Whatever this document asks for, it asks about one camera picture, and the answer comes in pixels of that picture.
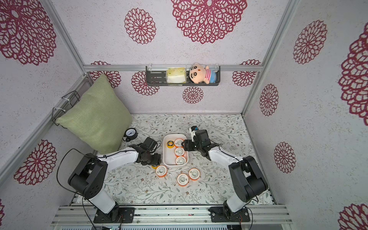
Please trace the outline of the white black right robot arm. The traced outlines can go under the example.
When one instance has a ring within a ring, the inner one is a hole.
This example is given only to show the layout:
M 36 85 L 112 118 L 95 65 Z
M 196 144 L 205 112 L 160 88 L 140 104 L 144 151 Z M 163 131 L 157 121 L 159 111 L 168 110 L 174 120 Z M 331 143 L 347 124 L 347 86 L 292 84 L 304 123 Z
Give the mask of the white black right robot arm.
M 186 151 L 198 151 L 210 161 L 229 170 L 234 194 L 224 202 L 224 213 L 239 212 L 253 198 L 268 190 L 268 184 L 259 165 L 252 156 L 240 157 L 222 149 L 220 144 L 210 140 L 205 129 L 197 126 L 189 128 L 191 139 L 184 140 Z

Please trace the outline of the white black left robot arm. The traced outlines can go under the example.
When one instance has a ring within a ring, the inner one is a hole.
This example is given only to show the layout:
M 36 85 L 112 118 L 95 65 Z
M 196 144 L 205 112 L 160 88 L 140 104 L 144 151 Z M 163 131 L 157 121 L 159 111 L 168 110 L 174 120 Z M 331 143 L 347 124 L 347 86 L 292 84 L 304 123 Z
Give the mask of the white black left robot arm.
M 68 185 L 104 214 L 118 208 L 117 202 L 105 191 L 104 181 L 114 169 L 130 163 L 158 166 L 161 155 L 156 153 L 159 141 L 146 138 L 143 143 L 133 144 L 107 155 L 85 154 L 68 179 Z

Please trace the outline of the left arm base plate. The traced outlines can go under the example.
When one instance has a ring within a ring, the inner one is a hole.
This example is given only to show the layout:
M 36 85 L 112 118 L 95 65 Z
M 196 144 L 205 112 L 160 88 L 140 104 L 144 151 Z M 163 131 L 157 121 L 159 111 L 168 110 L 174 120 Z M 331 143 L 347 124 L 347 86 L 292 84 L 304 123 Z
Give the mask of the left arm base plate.
M 97 210 L 94 217 L 94 224 L 108 223 L 132 223 L 135 214 L 135 208 L 113 208 L 108 214 Z

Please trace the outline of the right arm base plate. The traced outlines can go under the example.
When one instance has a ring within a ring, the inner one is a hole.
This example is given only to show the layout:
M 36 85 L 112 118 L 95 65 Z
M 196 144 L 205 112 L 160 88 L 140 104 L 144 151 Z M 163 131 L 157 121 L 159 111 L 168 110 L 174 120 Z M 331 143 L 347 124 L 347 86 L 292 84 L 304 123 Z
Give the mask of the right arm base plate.
M 211 221 L 220 222 L 250 222 L 251 216 L 247 208 L 242 208 L 237 212 L 231 212 L 227 207 L 210 207 Z

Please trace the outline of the white plastic storage box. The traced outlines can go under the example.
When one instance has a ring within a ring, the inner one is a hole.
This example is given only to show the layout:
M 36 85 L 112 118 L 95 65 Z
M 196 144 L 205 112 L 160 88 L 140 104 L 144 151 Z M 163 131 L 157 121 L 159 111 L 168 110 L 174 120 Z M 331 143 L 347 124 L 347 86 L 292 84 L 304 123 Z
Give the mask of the white plastic storage box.
M 182 143 L 184 134 L 169 134 L 163 139 L 163 164 L 169 168 L 184 167 L 188 163 L 188 152 L 184 151 Z

